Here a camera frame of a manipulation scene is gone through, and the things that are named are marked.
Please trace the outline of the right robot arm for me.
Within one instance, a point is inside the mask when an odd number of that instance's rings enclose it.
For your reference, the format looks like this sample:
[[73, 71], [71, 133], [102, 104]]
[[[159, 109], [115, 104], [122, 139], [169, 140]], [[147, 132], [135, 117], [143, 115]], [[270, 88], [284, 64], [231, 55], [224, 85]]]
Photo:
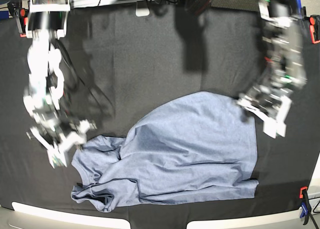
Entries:
[[59, 115], [65, 77], [60, 69], [62, 54], [56, 43], [67, 34], [72, 0], [30, 0], [25, 34], [32, 44], [27, 52], [28, 87], [23, 103], [36, 126], [31, 134], [49, 144], [63, 140]]

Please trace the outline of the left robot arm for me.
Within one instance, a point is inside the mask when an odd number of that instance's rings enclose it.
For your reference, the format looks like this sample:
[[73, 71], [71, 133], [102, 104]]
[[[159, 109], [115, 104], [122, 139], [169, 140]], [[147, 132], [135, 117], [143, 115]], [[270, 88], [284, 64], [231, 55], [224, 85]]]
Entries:
[[303, 62], [301, 14], [297, 0], [259, 0], [265, 70], [237, 104], [269, 118], [280, 115], [281, 106], [307, 82]]

